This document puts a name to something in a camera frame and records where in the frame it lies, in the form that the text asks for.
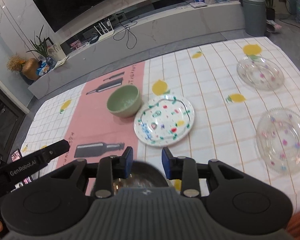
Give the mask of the pink bottle print mat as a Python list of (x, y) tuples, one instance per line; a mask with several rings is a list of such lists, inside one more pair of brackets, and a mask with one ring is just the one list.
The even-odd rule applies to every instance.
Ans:
[(97, 163), (103, 157), (121, 155), (127, 146), (137, 155), (134, 119), (113, 116), (107, 109), (107, 101), (111, 93), (124, 85), (135, 85), (142, 90), (147, 66), (147, 62), (139, 62), (84, 84), (64, 136), (70, 150), (58, 158), (57, 168), (78, 158)]

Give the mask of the white wifi router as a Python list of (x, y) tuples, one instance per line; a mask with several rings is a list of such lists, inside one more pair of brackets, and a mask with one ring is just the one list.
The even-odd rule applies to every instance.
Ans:
[(104, 22), (98, 22), (94, 26), (94, 29), (97, 31), (97, 40), (102, 41), (105, 38), (111, 37), (114, 35), (114, 28), (110, 22), (110, 19), (107, 19)]

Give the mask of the white painted ceramic plate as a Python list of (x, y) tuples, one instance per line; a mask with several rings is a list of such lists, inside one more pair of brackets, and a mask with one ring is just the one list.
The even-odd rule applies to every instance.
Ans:
[(146, 145), (166, 147), (186, 137), (194, 119), (194, 108), (185, 97), (159, 95), (144, 103), (136, 113), (134, 132)]

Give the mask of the green ceramic bowl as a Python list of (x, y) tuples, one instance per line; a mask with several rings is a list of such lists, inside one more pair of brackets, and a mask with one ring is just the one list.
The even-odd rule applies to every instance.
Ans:
[(141, 94), (135, 85), (125, 85), (115, 90), (107, 101), (108, 111), (119, 118), (134, 116), (142, 105)]

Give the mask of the lemon checkered tablecloth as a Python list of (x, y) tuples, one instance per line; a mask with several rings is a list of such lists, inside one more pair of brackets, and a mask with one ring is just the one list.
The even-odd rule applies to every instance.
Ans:
[[(285, 77), (283, 86), (267, 91), (244, 83), (237, 64), (251, 55), (277, 64)], [(198, 163), (222, 161), (281, 190), (294, 210), (300, 211), (300, 172), (284, 175), (273, 171), (256, 145), (256, 128), (263, 113), (287, 108), (300, 115), (300, 72), (278, 46), (266, 37), (248, 38), (184, 49), (144, 62), (148, 66), (139, 90), (142, 105), (156, 96), (173, 94), (185, 97), (194, 108), (189, 134), (166, 146), (174, 156)], [(23, 155), (65, 139), (84, 84), (43, 103), (20, 147)], [(138, 139), (138, 153), (133, 156), (162, 170), (162, 148)]]

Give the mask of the grey trash bin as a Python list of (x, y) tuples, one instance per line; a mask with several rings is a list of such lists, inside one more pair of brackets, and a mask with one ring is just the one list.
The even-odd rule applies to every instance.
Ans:
[(242, 0), (247, 34), (259, 37), (267, 31), (266, 2), (265, 0)]

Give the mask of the clear glass plate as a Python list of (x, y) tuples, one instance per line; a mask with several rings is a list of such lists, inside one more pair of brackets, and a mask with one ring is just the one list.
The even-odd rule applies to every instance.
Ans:
[(260, 56), (246, 56), (237, 64), (237, 74), (247, 85), (260, 90), (276, 90), (283, 86), (285, 77), (280, 67)]
[(266, 165), (280, 174), (300, 172), (300, 115), (287, 108), (262, 114), (256, 128), (256, 145)]

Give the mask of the golden vase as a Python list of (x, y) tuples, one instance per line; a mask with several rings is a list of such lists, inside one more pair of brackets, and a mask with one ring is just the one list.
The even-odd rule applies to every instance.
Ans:
[(24, 63), (22, 73), (29, 80), (36, 81), (39, 79), (39, 75), (37, 74), (38, 67), (38, 61), (35, 58), (30, 58)]

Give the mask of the blue steel bowl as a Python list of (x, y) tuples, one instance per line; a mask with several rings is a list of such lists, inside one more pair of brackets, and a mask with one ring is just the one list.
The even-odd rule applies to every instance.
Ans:
[(130, 175), (126, 179), (115, 179), (113, 181), (114, 194), (121, 188), (143, 188), (168, 187), (170, 182), (153, 165), (141, 161), (134, 161)]

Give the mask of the grey tv cabinet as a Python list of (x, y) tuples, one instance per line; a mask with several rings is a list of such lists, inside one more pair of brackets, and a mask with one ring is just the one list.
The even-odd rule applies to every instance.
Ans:
[(63, 65), (30, 85), (29, 91), (40, 99), (85, 74), (134, 54), (188, 38), (243, 28), (243, 8), (238, 1), (201, 8), (184, 5), (162, 11), (138, 19), (130, 28), (134, 34), (130, 49), (117, 34), (82, 47), (70, 53)]

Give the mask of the small potted plant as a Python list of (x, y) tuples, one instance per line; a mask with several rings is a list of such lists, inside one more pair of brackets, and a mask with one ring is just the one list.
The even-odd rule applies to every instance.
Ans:
[(41, 27), (38, 35), (36, 34), (36, 32), (33, 33), (34, 37), (32, 40), (30, 40), (32, 49), (28, 50), (27, 53), (35, 52), (41, 55), (43, 58), (47, 58), (49, 56), (47, 49), (47, 38), (42, 38), (43, 29), (44, 25)]

